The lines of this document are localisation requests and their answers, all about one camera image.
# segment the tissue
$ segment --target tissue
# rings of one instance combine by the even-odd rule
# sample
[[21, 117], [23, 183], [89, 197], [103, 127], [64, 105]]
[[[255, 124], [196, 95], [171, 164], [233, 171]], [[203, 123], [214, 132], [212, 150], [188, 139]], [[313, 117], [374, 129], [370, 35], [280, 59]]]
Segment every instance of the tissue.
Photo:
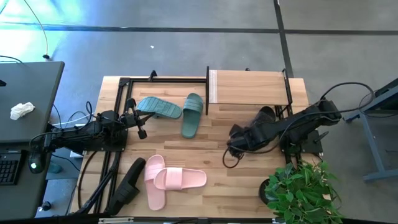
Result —
[[32, 112], [35, 109], [35, 106], [31, 102], [22, 104], [18, 103], [15, 107], [11, 108], [10, 118], [13, 120], [17, 120], [20, 117], [23, 117], [25, 114]]

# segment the slipper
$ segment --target slipper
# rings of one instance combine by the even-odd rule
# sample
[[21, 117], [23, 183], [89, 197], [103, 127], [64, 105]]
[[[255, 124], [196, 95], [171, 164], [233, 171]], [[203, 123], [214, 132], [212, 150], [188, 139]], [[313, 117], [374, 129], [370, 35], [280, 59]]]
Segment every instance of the slipper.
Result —
[[187, 96], [183, 107], [183, 120], [181, 134], [184, 138], [191, 139], [197, 133], [201, 112], [203, 111], [203, 100], [196, 93]]
[[206, 184], [206, 180], [206, 173], [202, 170], [168, 167], [156, 175], [154, 185], [160, 190], [182, 190], [202, 187]]
[[156, 175], [165, 167], [164, 159], [161, 155], [154, 155], [148, 159], [145, 165], [145, 186], [148, 195], [148, 205], [151, 210], [160, 210], [166, 204], [166, 193], [155, 187], [154, 179]]
[[145, 97], [137, 105], [137, 109], [143, 112], [155, 112], [155, 116], [178, 119], [182, 110], [179, 106], [154, 96]]

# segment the potted plant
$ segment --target potted plant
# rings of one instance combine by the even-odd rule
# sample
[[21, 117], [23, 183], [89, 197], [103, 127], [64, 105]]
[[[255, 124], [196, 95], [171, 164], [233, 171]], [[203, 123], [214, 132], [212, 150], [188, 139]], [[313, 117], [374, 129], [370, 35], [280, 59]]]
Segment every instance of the potted plant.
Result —
[[342, 223], [343, 216], [333, 204], [340, 198], [330, 179], [336, 177], [326, 162], [313, 166], [302, 161], [297, 169], [289, 163], [261, 184], [259, 196], [275, 210], [279, 223]]

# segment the gray floor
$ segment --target gray floor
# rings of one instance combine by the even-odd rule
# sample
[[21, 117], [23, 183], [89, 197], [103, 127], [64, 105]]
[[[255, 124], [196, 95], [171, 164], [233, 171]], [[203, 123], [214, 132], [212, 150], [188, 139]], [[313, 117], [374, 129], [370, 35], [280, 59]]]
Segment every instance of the gray floor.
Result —
[[[271, 0], [29, 2], [46, 24], [277, 28]], [[286, 29], [398, 29], [398, 1], [280, 0], [280, 6]], [[0, 14], [2, 21], [35, 22], [28, 8], [13, 0]], [[0, 45], [1, 54], [26, 62], [42, 61], [45, 44], [41, 31], [1, 30], [0, 26], [0, 36], [7, 43]], [[249, 67], [268, 71], [285, 66], [279, 34], [49, 31], [47, 36], [49, 54], [66, 63], [55, 99], [63, 121], [76, 110], [84, 111], [86, 100], [95, 106], [105, 75], [148, 75], [153, 69], [159, 75], [205, 75], [207, 65], [215, 69]], [[294, 76], [305, 79], [311, 102], [339, 82], [360, 81], [378, 89], [397, 78], [398, 35], [287, 35], [287, 44]], [[362, 88], [344, 86], [328, 98], [345, 109], [356, 107], [365, 94]], [[51, 122], [58, 122], [54, 111]], [[363, 175], [376, 170], [362, 124], [341, 122], [321, 130], [330, 132], [322, 143], [325, 160], [341, 180], [335, 185], [343, 199], [343, 214], [362, 220], [397, 222], [394, 212], [398, 210], [398, 179], [370, 184], [362, 181]], [[394, 147], [395, 142], [383, 145]], [[395, 157], [391, 155], [391, 164], [396, 164]], [[74, 172], [72, 166], [66, 169]], [[46, 198], [57, 207], [59, 203], [64, 207], [37, 216], [64, 214], [73, 186], [49, 184]], [[59, 189], [65, 193], [56, 194]]]

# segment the green slide sandal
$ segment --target green slide sandal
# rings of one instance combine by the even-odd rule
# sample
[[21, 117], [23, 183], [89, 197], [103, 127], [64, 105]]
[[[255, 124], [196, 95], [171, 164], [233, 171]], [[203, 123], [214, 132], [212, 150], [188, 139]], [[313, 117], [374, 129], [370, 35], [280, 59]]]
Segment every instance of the green slide sandal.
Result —
[[202, 98], [196, 93], [189, 94], [182, 111], [184, 116], [182, 119], [181, 134], [184, 138], [193, 138], [197, 133], [201, 112], [203, 111]]
[[178, 119], [182, 114], [179, 106], [154, 96], [142, 99], [137, 105], [137, 109], [143, 112], [155, 112], [155, 116], [171, 119]]

